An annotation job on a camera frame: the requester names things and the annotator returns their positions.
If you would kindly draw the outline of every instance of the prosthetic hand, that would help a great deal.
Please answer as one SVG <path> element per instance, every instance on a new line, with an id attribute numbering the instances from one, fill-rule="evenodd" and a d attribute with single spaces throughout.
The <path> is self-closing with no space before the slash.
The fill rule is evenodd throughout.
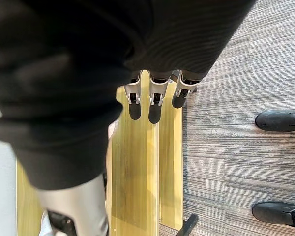
<path id="1" fill-rule="evenodd" d="M 107 128 L 140 104 L 157 122 L 171 73 L 181 107 L 254 0 L 0 0 L 0 140 L 11 144 L 55 235 L 105 236 Z"/>

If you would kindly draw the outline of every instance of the black object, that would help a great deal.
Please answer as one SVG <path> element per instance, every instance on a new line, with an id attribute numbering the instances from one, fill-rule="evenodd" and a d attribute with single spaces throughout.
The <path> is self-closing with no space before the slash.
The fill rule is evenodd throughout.
<path id="1" fill-rule="evenodd" d="M 32 185 L 102 174 L 131 71 L 207 73 L 255 0 L 0 0 L 0 140 Z"/>
<path id="2" fill-rule="evenodd" d="M 256 125 L 266 131 L 295 131 L 295 110 L 262 112 L 256 117 Z"/>
<path id="3" fill-rule="evenodd" d="M 141 105 L 136 104 L 133 102 L 132 104 L 129 104 L 129 114 L 131 119 L 137 120 L 141 116 Z"/>
<path id="4" fill-rule="evenodd" d="M 188 220 L 183 221 L 182 228 L 178 231 L 176 236 L 188 236 L 198 222 L 198 216 L 192 214 Z"/>
<path id="5" fill-rule="evenodd" d="M 253 216 L 262 222 L 295 227 L 295 205 L 284 202 L 263 202 L 252 207 Z"/>
<path id="6" fill-rule="evenodd" d="M 158 104 L 150 105 L 149 106 L 149 112 L 148 112 L 148 120 L 152 124 L 156 124 L 161 119 L 161 113 L 162 113 L 162 106 L 159 106 Z"/>
<path id="7" fill-rule="evenodd" d="M 183 97 L 183 96 L 180 96 L 180 97 L 177 97 L 175 94 L 173 95 L 173 99 L 172 99 L 172 105 L 173 107 L 175 108 L 181 108 L 183 107 L 185 101 L 187 100 L 186 97 Z"/>
<path id="8" fill-rule="evenodd" d="M 76 229 L 74 221 L 65 216 L 52 211 L 48 212 L 48 218 L 53 229 L 54 234 L 58 231 L 66 233 L 68 236 L 76 236 Z"/>
<path id="9" fill-rule="evenodd" d="M 262 202 L 252 207 L 253 216 L 262 222 L 294 226 L 291 213 L 295 205 L 284 202 Z"/>

